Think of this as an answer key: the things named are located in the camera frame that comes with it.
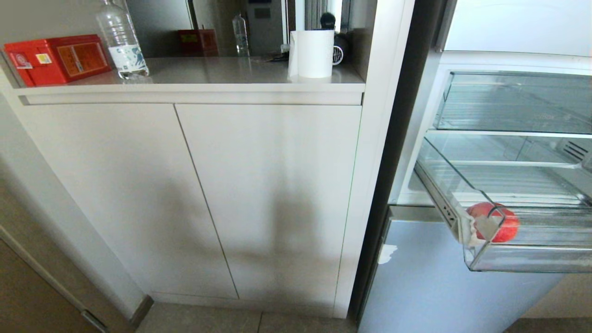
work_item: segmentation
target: plastic water bottle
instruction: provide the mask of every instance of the plastic water bottle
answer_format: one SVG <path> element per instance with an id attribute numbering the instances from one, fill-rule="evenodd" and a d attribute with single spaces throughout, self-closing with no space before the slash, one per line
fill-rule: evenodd
<path id="1" fill-rule="evenodd" d="M 244 18 L 238 13 L 232 19 L 232 26 L 234 27 L 234 38 L 236 39 L 236 52 L 239 57 L 249 56 L 249 41 L 247 40 L 247 25 Z"/>
<path id="2" fill-rule="evenodd" d="M 130 14 L 114 4 L 113 0 L 103 1 L 105 4 L 96 14 L 96 20 L 101 26 L 119 76 L 122 79 L 148 76 L 148 66 L 138 44 Z"/>

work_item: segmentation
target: blue refrigerator panel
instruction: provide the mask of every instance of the blue refrigerator panel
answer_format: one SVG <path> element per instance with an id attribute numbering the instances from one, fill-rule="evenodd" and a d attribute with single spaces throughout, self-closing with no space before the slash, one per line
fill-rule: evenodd
<path id="1" fill-rule="evenodd" d="M 444 222 L 393 220 L 385 243 L 359 333 L 501 333 L 563 278 L 471 272 Z"/>

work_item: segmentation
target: beige countertop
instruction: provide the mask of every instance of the beige countertop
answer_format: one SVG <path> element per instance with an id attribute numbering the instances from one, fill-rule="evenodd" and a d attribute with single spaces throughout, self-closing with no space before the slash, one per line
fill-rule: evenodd
<path id="1" fill-rule="evenodd" d="M 287 62 L 259 58 L 180 57 L 147 59 L 150 76 L 120 79 L 116 71 L 67 85 L 19 88 L 19 95 L 92 92 L 364 92 L 365 83 L 348 64 L 329 78 L 288 77 Z"/>

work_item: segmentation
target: paper towel roll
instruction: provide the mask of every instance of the paper towel roll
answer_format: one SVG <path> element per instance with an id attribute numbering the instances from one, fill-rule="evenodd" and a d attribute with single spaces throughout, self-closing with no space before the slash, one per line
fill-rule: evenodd
<path id="1" fill-rule="evenodd" d="M 331 76 L 333 38 L 333 30 L 292 31 L 289 74 L 305 78 Z"/>

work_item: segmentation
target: tile floor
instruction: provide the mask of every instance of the tile floor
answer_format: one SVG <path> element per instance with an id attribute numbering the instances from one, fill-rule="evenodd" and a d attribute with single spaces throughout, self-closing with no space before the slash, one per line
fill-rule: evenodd
<path id="1" fill-rule="evenodd" d="M 156 303 L 137 333 L 356 333 L 353 322 L 261 311 Z M 504 333 L 590 333 L 592 318 L 519 319 Z"/>
<path id="2" fill-rule="evenodd" d="M 156 303 L 136 332 L 356 333 L 356 326 L 343 319 Z"/>

